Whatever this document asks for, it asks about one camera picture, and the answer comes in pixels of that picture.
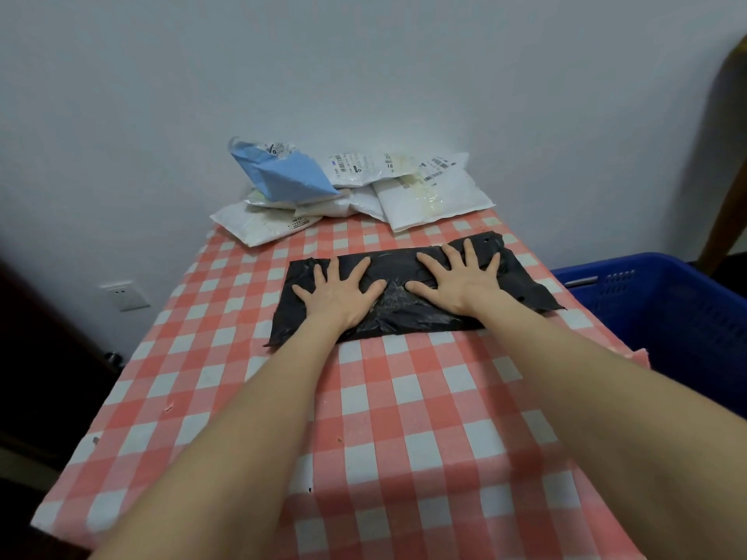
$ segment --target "finger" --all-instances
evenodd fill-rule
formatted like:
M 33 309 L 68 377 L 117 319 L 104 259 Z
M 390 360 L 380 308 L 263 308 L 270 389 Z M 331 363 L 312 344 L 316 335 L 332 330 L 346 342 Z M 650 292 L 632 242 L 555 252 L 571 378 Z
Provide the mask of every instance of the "finger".
M 436 281 L 440 281 L 448 273 L 448 271 L 446 271 L 446 268 L 441 263 L 438 263 L 435 259 L 433 259 L 430 255 L 418 252 L 416 253 L 416 257 L 418 261 L 423 263 L 425 267 L 431 273 L 433 273 Z
M 291 287 L 291 289 L 293 289 L 293 292 L 296 293 L 296 296 L 304 301 L 304 303 L 312 298 L 312 294 L 309 291 L 299 287 L 298 285 L 294 285 L 293 287 Z
M 459 255 L 459 252 L 457 252 L 453 246 L 445 243 L 441 246 L 441 249 L 444 250 L 444 253 L 446 254 L 446 257 L 449 258 L 449 263 L 451 263 L 451 268 L 456 269 L 458 267 L 463 267 L 465 264 L 462 262 L 462 256 Z
M 363 293 L 363 298 L 366 299 L 369 307 L 374 306 L 374 302 L 376 302 L 376 299 L 381 296 L 384 289 L 386 289 L 386 281 L 384 279 L 379 279 L 378 281 L 371 283 L 368 290 Z
M 419 281 L 407 281 L 405 288 L 414 295 L 422 296 L 425 300 L 438 304 L 438 289 L 431 289 Z
M 358 265 L 352 268 L 352 271 L 350 272 L 350 276 L 345 279 L 345 281 L 353 282 L 356 286 L 358 283 L 361 282 L 361 279 L 363 278 L 363 274 L 366 272 L 366 269 L 368 269 L 368 266 L 371 264 L 371 258 L 370 257 L 364 257 L 358 262 Z
M 472 246 L 472 240 L 467 238 L 465 240 L 465 265 L 467 267 L 479 267 L 480 263 L 477 263 L 477 254 L 474 252 L 474 247 Z
M 340 258 L 335 255 L 327 267 L 327 282 L 340 280 Z
M 500 253 L 496 253 L 493 256 L 493 258 L 490 260 L 490 263 L 488 264 L 488 267 L 487 269 L 485 269 L 485 271 L 490 273 L 491 275 L 497 275 L 498 267 L 500 267 Z
M 322 272 L 322 265 L 317 263 L 314 265 L 314 285 L 318 289 L 321 287 L 326 281 L 324 281 L 324 273 Z

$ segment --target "blue basket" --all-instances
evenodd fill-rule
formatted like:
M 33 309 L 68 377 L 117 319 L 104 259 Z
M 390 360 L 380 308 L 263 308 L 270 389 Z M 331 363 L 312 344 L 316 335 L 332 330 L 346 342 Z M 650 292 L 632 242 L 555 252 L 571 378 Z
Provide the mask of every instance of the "blue basket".
M 651 367 L 747 418 L 747 299 L 658 253 L 553 274 Z

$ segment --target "forearm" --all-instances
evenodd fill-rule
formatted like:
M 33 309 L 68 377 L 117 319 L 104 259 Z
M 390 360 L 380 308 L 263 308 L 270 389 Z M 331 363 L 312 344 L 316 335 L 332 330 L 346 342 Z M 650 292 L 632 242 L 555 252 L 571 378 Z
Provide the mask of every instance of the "forearm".
M 727 557 L 745 513 L 747 423 L 505 292 L 481 299 L 480 307 L 478 318 L 643 551 L 677 557 L 673 551 L 682 546 L 688 554 L 718 557 L 723 546 Z
M 340 332 L 307 319 L 138 499 L 96 557 L 260 557 Z

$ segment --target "red and white checkered tablecloth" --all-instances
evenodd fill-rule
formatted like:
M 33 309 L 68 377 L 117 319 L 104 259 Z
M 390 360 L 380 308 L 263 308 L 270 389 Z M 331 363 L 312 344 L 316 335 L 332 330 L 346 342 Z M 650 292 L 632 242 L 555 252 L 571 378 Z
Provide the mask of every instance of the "red and white checkered tablecloth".
M 32 524 L 95 547 L 268 357 L 288 262 L 494 230 L 568 308 L 630 350 L 490 210 L 392 234 L 324 218 L 249 249 L 218 228 L 135 351 Z M 323 370 L 275 538 L 279 558 L 641 558 L 485 331 L 339 344 Z

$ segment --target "electrical outlet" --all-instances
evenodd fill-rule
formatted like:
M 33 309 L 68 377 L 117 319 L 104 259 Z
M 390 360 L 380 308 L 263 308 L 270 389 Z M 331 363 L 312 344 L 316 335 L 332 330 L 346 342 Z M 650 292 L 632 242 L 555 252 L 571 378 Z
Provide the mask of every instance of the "electrical outlet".
M 107 292 L 119 312 L 150 306 L 150 303 L 145 300 L 143 293 L 140 292 L 137 285 L 132 281 L 101 285 L 100 288 Z

